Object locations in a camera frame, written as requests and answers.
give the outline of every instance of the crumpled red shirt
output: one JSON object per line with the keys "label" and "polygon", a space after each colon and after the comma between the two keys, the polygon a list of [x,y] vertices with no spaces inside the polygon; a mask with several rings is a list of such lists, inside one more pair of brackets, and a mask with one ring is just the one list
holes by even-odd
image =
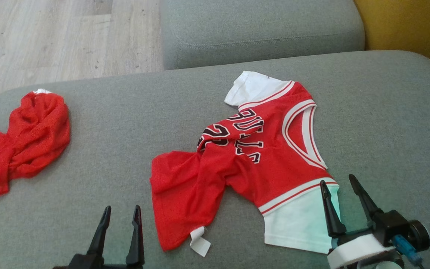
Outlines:
{"label": "crumpled red shirt", "polygon": [[25,95],[11,112],[7,133],[0,132],[0,195],[9,191],[10,180],[37,175],[69,141],[64,99],[42,89]]}

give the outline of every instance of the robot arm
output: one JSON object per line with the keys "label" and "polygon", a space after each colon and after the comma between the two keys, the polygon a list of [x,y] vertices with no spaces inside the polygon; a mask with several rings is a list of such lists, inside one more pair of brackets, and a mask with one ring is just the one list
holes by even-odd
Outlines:
{"label": "robot arm", "polygon": [[403,267],[402,254],[414,266],[423,268],[423,259],[417,252],[430,246],[429,234],[424,225],[417,220],[407,221],[396,210],[385,213],[376,206],[354,175],[349,175],[349,180],[363,206],[368,228],[346,231],[334,210],[326,182],[322,181],[320,188],[326,226],[328,235],[333,238],[333,249],[328,254],[331,269],[355,269],[358,265],[380,262],[396,262]]}
{"label": "robot arm", "polygon": [[126,257],[126,264],[105,265],[102,252],[104,251],[104,241],[106,230],[109,227],[111,207],[107,206],[102,214],[102,218],[97,226],[94,237],[87,254],[76,254],[68,266],[54,267],[53,269],[142,269],[144,264],[144,240],[142,237],[142,218],[140,206],[135,207],[132,225],[134,231],[130,249]]}

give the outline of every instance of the gray couch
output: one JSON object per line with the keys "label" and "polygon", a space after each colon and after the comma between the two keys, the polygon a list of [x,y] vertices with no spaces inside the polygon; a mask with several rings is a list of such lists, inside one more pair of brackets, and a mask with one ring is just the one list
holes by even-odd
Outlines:
{"label": "gray couch", "polygon": [[[0,130],[19,99],[39,87],[65,98],[71,142],[33,179],[0,197],[0,268],[43,269],[83,253],[101,213],[112,206],[104,257],[122,263],[134,206],[142,207],[145,268],[328,268],[326,255],[263,243],[263,218],[227,189],[204,237],[162,252],[150,195],[150,163],[171,150],[193,151],[205,126],[236,112],[223,100],[244,70],[302,82],[318,104],[314,133],[339,182],[341,219],[365,226],[348,174],[378,206],[397,209],[430,231],[430,60],[402,51],[345,52],[169,70],[10,90],[0,95]],[[430,250],[422,253],[430,268]]]}
{"label": "gray couch", "polygon": [[164,0],[165,69],[364,49],[352,0]]}

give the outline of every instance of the jersey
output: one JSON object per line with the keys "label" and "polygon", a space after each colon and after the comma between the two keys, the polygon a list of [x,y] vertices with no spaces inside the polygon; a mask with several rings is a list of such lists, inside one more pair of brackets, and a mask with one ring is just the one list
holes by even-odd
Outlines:
{"label": "jersey", "polygon": [[172,151],[152,162],[162,249],[209,225],[230,186],[263,215],[266,244],[328,253],[319,185],[326,181],[336,208],[339,186],[314,143],[311,94],[299,82],[244,71],[225,102],[239,113],[206,127],[196,152]]}

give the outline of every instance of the red cloth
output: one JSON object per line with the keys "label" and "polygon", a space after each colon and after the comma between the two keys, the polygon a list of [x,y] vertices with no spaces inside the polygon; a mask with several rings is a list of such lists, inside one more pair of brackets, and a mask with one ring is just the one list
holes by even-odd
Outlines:
{"label": "red cloth", "polygon": [[196,152],[172,151],[152,160],[162,250],[178,247],[193,230],[212,223],[225,186],[267,216],[319,188],[319,179],[331,179],[310,128],[316,105],[303,85],[287,83],[272,100],[242,104],[238,114],[205,128]]}
{"label": "red cloth", "polygon": [[69,141],[64,99],[46,90],[24,96],[11,112],[7,133],[0,132],[0,195],[9,191],[10,180],[37,175]]}

